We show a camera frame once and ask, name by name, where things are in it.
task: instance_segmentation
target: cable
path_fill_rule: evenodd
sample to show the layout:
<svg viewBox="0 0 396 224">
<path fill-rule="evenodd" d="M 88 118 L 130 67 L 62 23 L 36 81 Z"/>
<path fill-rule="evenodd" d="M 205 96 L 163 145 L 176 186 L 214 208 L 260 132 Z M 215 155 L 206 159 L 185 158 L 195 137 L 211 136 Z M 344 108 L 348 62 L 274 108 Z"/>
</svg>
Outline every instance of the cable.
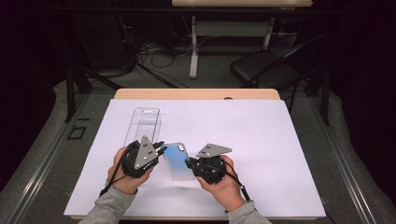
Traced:
<svg viewBox="0 0 396 224">
<path fill-rule="evenodd" d="M 167 81 L 167 80 L 164 79 L 163 77 L 158 76 L 158 75 L 155 74 L 154 72 L 158 72 L 158 73 L 161 73 L 161 74 L 163 74 L 163 75 L 166 75 L 166 76 L 172 78 L 173 80 L 175 80 L 175 81 L 176 81 L 177 83 L 179 83 L 180 85 L 182 85 L 182 86 L 184 86 L 184 87 L 186 87 L 186 88 L 189 88 L 188 86 L 184 85 L 183 83 L 181 83 L 180 81 L 178 81 L 177 79 L 175 79 L 174 77 L 172 77 L 172 76 L 170 76 L 170 75 L 167 75 L 167 74 L 162 73 L 162 72 L 159 72 L 159 71 L 151 70 L 151 69 L 147 68 L 146 66 L 144 66 L 144 65 L 141 64 L 141 63 L 137 63 L 136 65 L 137 65 L 138 67 L 142 68 L 142 70 L 146 71 L 146 72 L 149 73 L 151 76 L 153 76 L 153 77 L 156 78 L 157 80 L 161 81 L 163 84 L 167 85 L 167 86 L 170 87 L 170 88 L 178 88 L 178 86 L 172 84 L 171 82 Z"/>
<path fill-rule="evenodd" d="M 235 169 L 230 165 L 230 163 L 228 163 L 227 161 L 223 161 L 225 164 L 227 164 L 228 166 L 230 166 L 230 168 L 233 170 L 233 173 L 235 174 L 236 178 L 238 178 L 238 174 L 236 173 Z"/>
<path fill-rule="evenodd" d="M 151 55 L 150 62 L 151 62 L 151 64 L 152 64 L 154 67 L 157 67 L 157 68 L 169 67 L 170 65 L 173 64 L 173 62 L 175 61 L 175 57 L 176 57 L 176 56 L 173 54 L 173 52 L 170 52 L 170 56 L 172 57 L 171 62 L 170 62 L 169 64 L 166 64 L 166 65 L 163 65 L 163 66 L 159 66 L 159 65 L 156 65 L 156 64 L 154 63 L 154 55 L 155 55 L 155 54 L 159 54 L 159 53 L 158 53 L 158 52 L 157 52 L 157 53 L 153 53 L 153 54 Z"/>
<path fill-rule="evenodd" d="M 129 151 L 128 148 L 125 149 L 125 151 L 122 153 L 121 158 L 124 157 L 124 155 L 127 153 L 127 151 Z M 117 172 L 119 171 L 119 169 L 121 167 L 121 164 L 122 164 L 122 160 L 119 160 L 119 162 L 117 163 L 116 169 L 114 169 L 113 175 L 111 176 L 110 180 L 108 181 L 106 187 L 100 191 L 99 197 L 104 195 L 115 182 L 123 179 L 126 176 L 125 175 L 125 176 L 123 176 L 123 177 L 121 177 L 121 178 L 119 178 L 119 179 L 114 181 L 114 179 L 116 178 Z"/>
</svg>

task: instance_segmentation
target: black curtain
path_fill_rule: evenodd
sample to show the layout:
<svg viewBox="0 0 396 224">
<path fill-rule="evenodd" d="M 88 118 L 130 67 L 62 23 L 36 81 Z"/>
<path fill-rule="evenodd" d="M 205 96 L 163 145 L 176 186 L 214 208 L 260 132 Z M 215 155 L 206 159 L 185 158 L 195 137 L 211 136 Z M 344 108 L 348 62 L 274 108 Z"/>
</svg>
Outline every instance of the black curtain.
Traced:
<svg viewBox="0 0 396 224">
<path fill-rule="evenodd" d="M 0 3 L 1 160 L 6 185 L 50 116 L 65 60 L 35 1 Z"/>
<path fill-rule="evenodd" d="M 359 1 L 356 9 L 335 60 L 332 90 L 343 101 L 353 147 L 396 204 L 396 17 L 385 1 Z"/>
</svg>

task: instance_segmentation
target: black cable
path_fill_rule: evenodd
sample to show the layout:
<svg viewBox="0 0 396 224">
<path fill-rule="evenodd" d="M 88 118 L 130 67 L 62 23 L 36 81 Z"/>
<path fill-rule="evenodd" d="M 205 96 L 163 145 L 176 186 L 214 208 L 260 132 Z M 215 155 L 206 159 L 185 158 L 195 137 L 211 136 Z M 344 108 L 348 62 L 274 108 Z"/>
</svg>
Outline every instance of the black cable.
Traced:
<svg viewBox="0 0 396 224">
<path fill-rule="evenodd" d="M 142 44 L 141 50 L 137 54 L 138 58 L 140 59 L 141 63 L 145 62 L 146 59 L 149 57 L 149 48 L 147 44 Z"/>
<path fill-rule="evenodd" d="M 227 164 L 228 166 L 230 166 L 230 168 L 233 170 L 233 173 L 235 174 L 236 178 L 238 178 L 238 174 L 236 173 L 235 169 L 230 165 L 230 163 L 228 163 L 227 161 L 223 161 L 225 164 Z"/>
<path fill-rule="evenodd" d="M 156 54 L 160 54 L 160 53 L 159 53 L 159 52 L 154 52 L 154 53 L 151 54 L 151 58 L 150 58 L 150 62 L 151 62 L 151 64 L 152 64 L 154 67 L 157 67 L 157 68 L 166 68 L 166 67 L 171 66 L 171 65 L 174 63 L 174 61 L 175 61 L 175 55 L 173 54 L 173 52 L 170 52 L 170 56 L 172 57 L 171 62 L 170 62 L 169 64 L 159 66 L 159 65 L 157 65 L 157 64 L 154 63 L 154 56 L 155 56 Z"/>
<path fill-rule="evenodd" d="M 147 73 L 149 73 L 152 77 L 156 78 L 157 80 L 161 81 L 163 84 L 167 85 L 170 88 L 177 88 L 177 86 L 175 86 L 174 84 L 168 82 L 167 80 L 165 80 L 164 78 L 158 76 L 157 74 L 151 72 L 146 66 L 144 66 L 141 63 L 137 63 L 137 66 L 139 66 L 140 68 L 142 68 L 143 70 L 145 70 Z"/>
<path fill-rule="evenodd" d="M 185 56 L 186 53 L 189 53 L 191 51 L 191 49 L 192 49 L 191 45 L 192 45 L 192 43 L 191 43 L 191 38 L 190 38 L 190 43 L 188 41 L 186 41 L 186 44 L 184 45 L 184 47 L 183 48 L 179 48 L 181 50 L 179 52 L 176 52 L 175 55 L 176 56 Z"/>
<path fill-rule="evenodd" d="M 121 158 L 124 157 L 124 155 L 127 153 L 127 151 L 128 151 L 128 148 L 125 149 L 125 151 L 122 153 Z M 120 167 L 121 167 L 121 164 L 122 164 L 122 160 L 120 159 L 120 160 L 119 160 L 119 163 L 117 163 L 116 169 L 114 169 L 113 175 L 111 176 L 110 180 L 108 181 L 106 187 L 100 191 L 99 197 L 101 197 L 102 195 L 104 195 L 104 194 L 110 189 L 111 185 L 113 185 L 115 182 L 117 182 L 117 181 L 123 179 L 123 178 L 126 176 L 126 175 L 125 175 L 125 176 L 123 176 L 123 177 L 121 177 L 121 178 L 119 178 L 119 179 L 117 179 L 117 180 L 114 181 L 114 179 L 116 178 L 117 172 L 118 172 L 118 170 L 119 170 Z"/>
<path fill-rule="evenodd" d="M 183 86 L 183 87 L 185 87 L 185 88 L 190 88 L 189 86 L 183 84 L 182 82 L 180 82 L 179 80 L 177 80 L 175 77 L 172 77 L 171 75 L 168 75 L 168 74 L 166 74 L 166 73 L 163 73 L 163 72 L 160 72 L 160 71 L 156 71 L 156 70 L 153 70 L 153 69 L 149 69 L 149 70 L 152 71 L 152 72 L 160 73 L 160 74 L 162 74 L 162 75 L 164 75 L 164 76 L 170 77 L 170 78 L 172 78 L 175 82 L 177 82 L 178 84 L 180 84 L 181 86 Z"/>
</svg>

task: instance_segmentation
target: dark background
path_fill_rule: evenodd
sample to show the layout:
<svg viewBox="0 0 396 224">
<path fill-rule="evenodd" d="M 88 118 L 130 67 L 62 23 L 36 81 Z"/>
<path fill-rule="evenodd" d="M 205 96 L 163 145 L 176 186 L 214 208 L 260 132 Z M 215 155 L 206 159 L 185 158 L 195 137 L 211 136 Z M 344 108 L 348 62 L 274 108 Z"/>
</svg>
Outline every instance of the dark background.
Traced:
<svg viewBox="0 0 396 224">
<path fill-rule="evenodd" d="M 144 1 L 141 7 L 168 7 L 170 4 L 170 1 L 161 2 L 165 6 L 152 0 Z M 334 34 L 329 52 L 331 89 L 343 101 L 353 147 L 377 185 L 395 203 L 396 102 L 393 88 L 396 85 L 396 44 L 392 31 L 395 16 L 386 1 L 372 2 L 316 0 L 314 8 L 348 10 L 354 12 L 353 16 L 330 22 L 311 19 L 305 23 L 300 38 L 323 30 Z M 86 16 L 75 17 L 73 22 L 85 38 L 90 38 L 88 21 L 82 18 Z M 164 16 L 147 18 L 141 21 L 144 34 L 165 45 L 171 44 L 170 27 L 174 25 L 177 30 L 177 21 Z M 52 88 L 65 80 L 73 62 L 96 68 L 122 68 L 131 60 L 128 49 L 119 42 L 121 34 L 115 27 L 116 17 L 105 16 L 96 23 L 101 34 L 96 35 L 96 42 L 90 43 L 107 46 L 96 48 L 96 61 L 86 50 L 92 46 L 81 43 L 68 20 L 52 16 L 51 22 L 60 25 L 50 25 L 34 1 L 0 3 L 1 189 L 47 121 L 56 99 Z"/>
</svg>

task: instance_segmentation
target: hand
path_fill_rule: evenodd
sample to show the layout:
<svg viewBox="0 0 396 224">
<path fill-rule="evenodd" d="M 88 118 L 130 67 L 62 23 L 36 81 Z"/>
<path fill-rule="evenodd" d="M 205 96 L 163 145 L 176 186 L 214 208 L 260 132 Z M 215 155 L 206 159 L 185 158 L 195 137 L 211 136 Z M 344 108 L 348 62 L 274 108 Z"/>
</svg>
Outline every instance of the hand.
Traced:
<svg viewBox="0 0 396 224">
<path fill-rule="evenodd" d="M 228 156 L 221 155 L 221 158 L 233 167 L 233 161 Z M 236 176 L 233 169 L 227 164 L 226 171 L 233 176 Z M 218 201 L 218 203 L 221 204 L 228 212 L 233 211 L 246 202 L 241 196 L 239 185 L 228 175 L 224 176 L 224 179 L 219 183 L 213 185 L 208 184 L 200 176 L 197 176 L 197 179 L 201 184 L 201 187 L 213 194 L 216 201 Z"/>
<path fill-rule="evenodd" d="M 111 176 L 113 176 L 114 170 L 116 169 L 117 164 L 119 163 L 123 152 L 125 151 L 126 147 L 120 148 L 117 154 L 114 156 L 113 166 L 108 169 L 108 177 L 107 181 L 110 181 Z M 118 189 L 119 191 L 125 194 L 134 194 L 137 188 L 143 184 L 146 180 L 149 179 L 149 175 L 151 174 L 154 167 L 148 169 L 140 178 L 133 178 L 131 176 L 125 176 L 124 172 L 122 171 L 122 166 L 120 166 L 119 170 L 117 171 L 116 177 L 114 180 L 121 178 L 121 180 L 117 181 L 113 184 L 113 187 Z"/>
</svg>

